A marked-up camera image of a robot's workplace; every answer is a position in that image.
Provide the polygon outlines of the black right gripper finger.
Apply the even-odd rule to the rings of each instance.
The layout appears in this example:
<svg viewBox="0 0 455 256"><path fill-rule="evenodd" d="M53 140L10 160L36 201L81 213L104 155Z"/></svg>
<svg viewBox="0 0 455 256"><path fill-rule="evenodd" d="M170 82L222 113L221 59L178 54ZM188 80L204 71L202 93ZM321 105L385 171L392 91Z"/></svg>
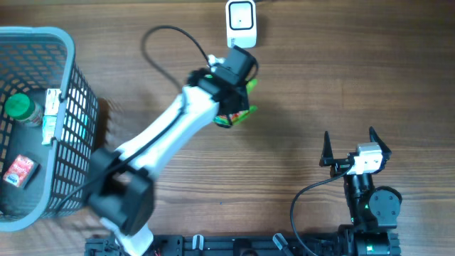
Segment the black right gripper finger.
<svg viewBox="0 0 455 256"><path fill-rule="evenodd" d="M323 138L323 149L321 152L321 158L319 161L320 167L332 166L334 165L335 159L333 157L333 150L331 147L331 140L328 131L324 132Z"/></svg>
<svg viewBox="0 0 455 256"><path fill-rule="evenodd" d="M369 137L371 142L376 142L382 150L382 155L384 159L389 159L392 155L392 151L386 145L386 143L378 136L374 127L369 127Z"/></svg>

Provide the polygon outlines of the green lid jar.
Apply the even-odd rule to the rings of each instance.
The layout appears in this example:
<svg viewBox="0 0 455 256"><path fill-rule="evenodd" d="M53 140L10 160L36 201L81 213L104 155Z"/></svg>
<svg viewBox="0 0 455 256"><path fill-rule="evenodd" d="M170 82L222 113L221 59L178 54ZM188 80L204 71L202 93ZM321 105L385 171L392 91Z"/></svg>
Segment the green lid jar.
<svg viewBox="0 0 455 256"><path fill-rule="evenodd" d="M24 93L16 93L10 96L6 100L5 109L10 118L24 126L37 127L42 125L43 108Z"/></svg>

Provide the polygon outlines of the Haribo gummy bag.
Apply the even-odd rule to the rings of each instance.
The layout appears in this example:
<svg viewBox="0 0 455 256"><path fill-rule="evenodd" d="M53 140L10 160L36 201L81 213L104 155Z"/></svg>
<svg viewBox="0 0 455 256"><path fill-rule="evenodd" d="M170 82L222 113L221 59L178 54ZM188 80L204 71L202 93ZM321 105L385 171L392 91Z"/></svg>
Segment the Haribo gummy bag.
<svg viewBox="0 0 455 256"><path fill-rule="evenodd" d="M257 111L257 106L251 105L248 110L242 110L234 114L218 115L213 119L213 123L223 128L231 128L236 124L247 119L252 113Z"/></svg>

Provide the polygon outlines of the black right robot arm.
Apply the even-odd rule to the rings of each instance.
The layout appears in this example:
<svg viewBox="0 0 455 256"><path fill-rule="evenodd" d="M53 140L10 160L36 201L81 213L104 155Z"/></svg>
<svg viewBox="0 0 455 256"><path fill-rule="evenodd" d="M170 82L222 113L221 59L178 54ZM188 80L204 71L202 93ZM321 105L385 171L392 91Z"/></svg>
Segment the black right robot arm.
<svg viewBox="0 0 455 256"><path fill-rule="evenodd" d="M347 157L333 156L328 132L324 133L323 149L319 165L330 167L332 178L343 179L343 189L350 213L351 224L338 228L336 252L339 255L402 254L397 228L402 195L389 186L375 186L373 176L380 173L392 151L369 128L370 141L357 145Z"/></svg>

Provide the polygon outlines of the red small carton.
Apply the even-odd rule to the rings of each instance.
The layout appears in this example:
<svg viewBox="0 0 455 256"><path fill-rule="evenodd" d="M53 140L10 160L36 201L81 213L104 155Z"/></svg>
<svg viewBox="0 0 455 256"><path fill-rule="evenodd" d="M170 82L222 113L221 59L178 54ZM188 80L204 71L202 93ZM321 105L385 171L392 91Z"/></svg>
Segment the red small carton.
<svg viewBox="0 0 455 256"><path fill-rule="evenodd" d="M38 162L19 154L3 175L3 180L12 186L23 188L38 167Z"/></svg>

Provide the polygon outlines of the teal snack packet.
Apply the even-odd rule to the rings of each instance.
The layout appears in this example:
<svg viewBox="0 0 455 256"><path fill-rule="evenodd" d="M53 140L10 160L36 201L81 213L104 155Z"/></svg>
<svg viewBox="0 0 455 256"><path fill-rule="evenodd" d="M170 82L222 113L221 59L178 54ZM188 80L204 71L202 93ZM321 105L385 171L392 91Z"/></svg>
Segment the teal snack packet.
<svg viewBox="0 0 455 256"><path fill-rule="evenodd" d="M52 138L55 134L57 117L51 115L45 115L43 117L43 126L42 126L42 135L43 140L41 142L42 145L50 145L52 142Z"/></svg>

